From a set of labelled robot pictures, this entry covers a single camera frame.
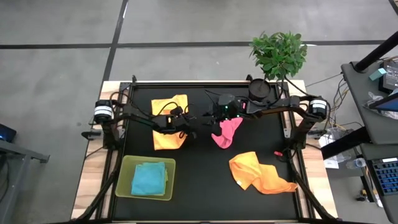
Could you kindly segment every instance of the electronic device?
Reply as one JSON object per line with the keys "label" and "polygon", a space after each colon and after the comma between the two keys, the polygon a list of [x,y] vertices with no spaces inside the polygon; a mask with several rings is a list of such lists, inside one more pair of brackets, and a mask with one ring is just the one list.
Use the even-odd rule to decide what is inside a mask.
{"label": "electronic device", "polygon": [[398,93],[387,96],[369,105],[370,109],[398,112]]}
{"label": "electronic device", "polygon": [[398,158],[371,161],[377,176],[377,186],[383,195],[398,194]]}
{"label": "electronic device", "polygon": [[398,64],[388,61],[381,67],[384,67],[386,74],[379,78],[379,91],[390,94],[398,88]]}
{"label": "electronic device", "polygon": [[16,134],[16,130],[0,124],[0,141],[6,141],[11,143],[14,140]]}

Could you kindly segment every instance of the blue cloth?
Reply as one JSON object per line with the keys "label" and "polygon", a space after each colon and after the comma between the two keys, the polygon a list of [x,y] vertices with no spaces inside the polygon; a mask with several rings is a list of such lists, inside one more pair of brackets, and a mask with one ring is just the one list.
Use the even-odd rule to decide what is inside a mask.
{"label": "blue cloth", "polygon": [[164,191],[164,162],[145,162],[136,166],[136,172],[131,183],[132,195],[162,195]]}

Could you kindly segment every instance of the computer monitor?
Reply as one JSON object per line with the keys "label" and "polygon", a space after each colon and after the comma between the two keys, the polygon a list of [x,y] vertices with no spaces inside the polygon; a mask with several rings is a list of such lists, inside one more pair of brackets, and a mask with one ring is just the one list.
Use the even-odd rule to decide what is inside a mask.
{"label": "computer monitor", "polygon": [[0,124],[0,141],[7,141],[11,143],[14,140],[17,132],[7,126]]}
{"label": "computer monitor", "polygon": [[387,96],[369,105],[370,109],[398,112],[398,93]]}

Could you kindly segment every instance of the gray floor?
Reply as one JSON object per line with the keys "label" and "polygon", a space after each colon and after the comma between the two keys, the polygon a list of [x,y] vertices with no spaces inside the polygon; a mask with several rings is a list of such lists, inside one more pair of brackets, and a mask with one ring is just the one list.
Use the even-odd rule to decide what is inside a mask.
{"label": "gray floor", "polygon": [[[110,43],[122,0],[0,0],[1,44]],[[398,25],[387,0],[130,0],[122,42],[249,41],[266,30],[300,32],[304,40],[379,40]],[[374,45],[308,48],[296,79],[310,84],[340,73]],[[17,202],[15,223],[69,219],[109,49],[0,50],[0,123],[16,143],[51,154],[33,162]],[[118,49],[110,80],[239,80],[260,77],[247,47]],[[394,49],[389,55],[397,55]],[[307,88],[331,100],[341,77]],[[339,123],[361,122],[351,96]],[[339,216],[388,223],[384,210],[354,200],[359,179],[331,179]]]}

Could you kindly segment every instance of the yellow plastic tray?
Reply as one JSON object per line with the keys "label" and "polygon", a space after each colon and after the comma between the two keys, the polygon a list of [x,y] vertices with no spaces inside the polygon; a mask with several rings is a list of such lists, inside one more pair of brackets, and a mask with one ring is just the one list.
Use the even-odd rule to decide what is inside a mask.
{"label": "yellow plastic tray", "polygon": [[[164,162],[167,170],[167,182],[164,195],[132,195],[131,194],[131,182],[134,178],[136,166],[143,164],[144,162]],[[158,158],[158,157],[144,157],[144,156],[124,156],[122,166],[120,169],[118,184],[116,185],[115,194],[118,197],[127,198],[142,198],[152,200],[170,200],[173,195],[173,184],[175,174],[175,160],[169,158]]]}

